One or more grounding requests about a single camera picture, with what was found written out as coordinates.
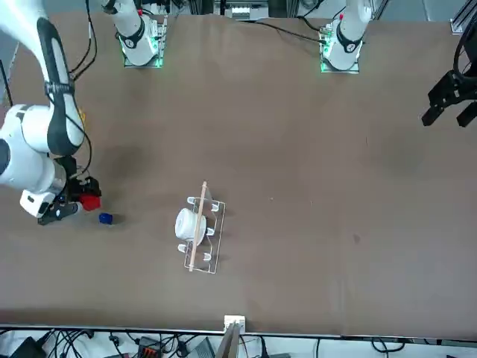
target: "clear acrylic holder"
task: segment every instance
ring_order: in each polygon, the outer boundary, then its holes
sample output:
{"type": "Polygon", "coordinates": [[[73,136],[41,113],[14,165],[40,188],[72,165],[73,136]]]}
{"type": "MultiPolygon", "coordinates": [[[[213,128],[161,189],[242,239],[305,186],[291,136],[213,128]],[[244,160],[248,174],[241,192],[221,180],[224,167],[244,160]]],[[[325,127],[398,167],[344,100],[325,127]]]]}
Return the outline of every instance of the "clear acrylic holder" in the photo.
{"type": "MultiPolygon", "coordinates": [[[[200,197],[189,196],[187,203],[192,205],[194,213],[198,213],[200,197]]],[[[202,215],[206,217],[207,230],[202,243],[197,246],[193,270],[214,274],[217,272],[218,252],[221,247],[225,203],[213,200],[208,187],[203,200],[202,215]]],[[[186,245],[184,267],[189,269],[193,242],[186,242],[186,245]]]]}

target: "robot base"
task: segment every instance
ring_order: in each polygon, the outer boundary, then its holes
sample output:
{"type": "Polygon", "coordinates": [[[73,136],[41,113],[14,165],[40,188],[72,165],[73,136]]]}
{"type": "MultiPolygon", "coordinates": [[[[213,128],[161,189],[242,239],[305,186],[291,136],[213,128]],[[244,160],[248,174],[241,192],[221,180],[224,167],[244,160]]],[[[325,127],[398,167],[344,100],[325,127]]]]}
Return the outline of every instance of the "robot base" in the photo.
{"type": "Polygon", "coordinates": [[[353,66],[346,70],[340,70],[333,67],[329,61],[327,60],[326,56],[330,53],[332,47],[337,42],[335,29],[337,24],[340,20],[334,20],[334,22],[327,24],[320,28],[320,40],[325,40],[326,44],[320,44],[320,72],[321,73],[329,73],[329,72],[340,72],[340,73],[352,73],[357,74],[359,73],[359,49],[358,54],[356,55],[356,62],[353,66]]]}
{"type": "Polygon", "coordinates": [[[154,26],[157,26],[157,32],[153,31],[156,36],[149,37],[149,41],[153,48],[157,48],[157,55],[151,58],[149,62],[144,65],[137,66],[131,63],[127,57],[124,55],[123,49],[123,59],[124,59],[124,67],[129,69],[142,69],[142,68],[149,68],[149,69],[160,69],[164,64],[164,50],[165,50],[165,35],[167,33],[167,15],[164,15],[162,18],[162,23],[157,20],[152,21],[154,26]]]}
{"type": "Polygon", "coordinates": [[[329,63],[326,62],[326,60],[323,59],[323,56],[320,59],[320,71],[321,73],[329,73],[329,72],[340,72],[340,73],[359,73],[359,65],[356,62],[353,67],[350,69],[347,69],[346,71],[340,71],[338,69],[335,69],[333,66],[331,66],[329,63]]]}

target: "white bracket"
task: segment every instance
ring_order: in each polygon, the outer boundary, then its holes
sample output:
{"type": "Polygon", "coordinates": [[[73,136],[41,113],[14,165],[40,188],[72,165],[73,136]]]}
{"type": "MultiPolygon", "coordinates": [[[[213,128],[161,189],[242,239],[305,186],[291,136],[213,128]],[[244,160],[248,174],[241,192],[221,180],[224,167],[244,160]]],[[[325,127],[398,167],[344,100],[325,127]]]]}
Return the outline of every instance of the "white bracket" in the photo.
{"type": "Polygon", "coordinates": [[[225,315],[224,316],[224,332],[231,324],[238,324],[240,334],[245,334],[245,316],[244,315],[225,315]]]}

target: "power adapter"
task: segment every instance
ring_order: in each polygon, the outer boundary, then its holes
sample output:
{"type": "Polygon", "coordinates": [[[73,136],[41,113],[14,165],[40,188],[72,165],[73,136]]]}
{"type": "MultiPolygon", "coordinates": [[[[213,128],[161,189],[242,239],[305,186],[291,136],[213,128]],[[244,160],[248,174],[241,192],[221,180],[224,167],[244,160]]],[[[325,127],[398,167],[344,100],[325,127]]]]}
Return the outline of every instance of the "power adapter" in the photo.
{"type": "Polygon", "coordinates": [[[10,358],[45,358],[46,353],[42,348],[42,344],[28,337],[22,344],[13,352],[10,358]]]}

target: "floor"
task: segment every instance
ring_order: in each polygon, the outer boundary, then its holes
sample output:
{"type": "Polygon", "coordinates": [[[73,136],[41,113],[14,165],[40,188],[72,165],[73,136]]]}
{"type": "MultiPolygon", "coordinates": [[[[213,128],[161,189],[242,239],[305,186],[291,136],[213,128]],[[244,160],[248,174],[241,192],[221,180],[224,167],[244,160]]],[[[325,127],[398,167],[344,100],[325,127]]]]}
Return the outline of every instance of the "floor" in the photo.
{"type": "MultiPolygon", "coordinates": [[[[0,338],[0,354],[10,356],[16,348],[23,342],[26,337],[31,336],[34,339],[42,337],[46,331],[14,331],[4,334],[0,338]]],[[[124,354],[130,354],[132,357],[137,353],[137,346],[128,338],[124,333],[114,333],[119,338],[119,351],[124,354]]],[[[145,334],[147,337],[159,340],[159,335],[145,334]]],[[[82,336],[75,341],[75,348],[82,358],[94,357],[114,357],[118,356],[118,352],[115,349],[112,342],[109,340],[109,333],[95,333],[92,339],[88,339],[87,336],[82,336]]],[[[142,335],[132,333],[133,338],[139,338],[142,335]]],[[[166,342],[168,335],[162,335],[162,339],[166,342]]],[[[186,341],[191,336],[181,336],[181,341],[186,341]]],[[[187,345],[187,348],[192,351],[197,345],[199,345],[205,336],[199,336],[193,338],[187,345]]],[[[258,358],[261,356],[262,344],[260,339],[256,336],[244,336],[244,343],[247,347],[247,352],[243,348],[243,344],[240,344],[238,350],[238,358],[258,358]]],[[[214,352],[217,352],[218,346],[221,342],[220,336],[209,336],[209,340],[214,352]]],[[[54,356],[53,347],[55,346],[56,336],[52,336],[44,345],[44,350],[47,354],[51,354],[49,357],[54,356]]],[[[444,342],[443,344],[452,344],[452,342],[444,342]]],[[[316,354],[316,339],[299,339],[299,338],[276,338],[266,337],[265,345],[268,354],[288,354],[287,357],[320,357],[320,358],[380,358],[384,357],[384,354],[374,351],[369,342],[354,342],[344,340],[332,340],[322,339],[319,344],[318,355],[316,354]]],[[[388,349],[392,349],[399,346],[398,344],[388,343],[388,349]]],[[[171,350],[170,344],[167,344],[167,349],[171,350]]],[[[63,344],[58,345],[57,355],[63,350],[63,344]]],[[[397,353],[390,354],[391,358],[418,358],[418,357],[442,357],[452,356],[456,358],[475,357],[477,355],[477,348],[470,347],[456,347],[456,346],[439,346],[439,345],[425,345],[425,344],[407,344],[404,349],[397,353]]],[[[68,357],[74,357],[72,349],[68,352],[68,357]]],[[[164,354],[163,357],[176,357],[173,354],[164,354]]]]}

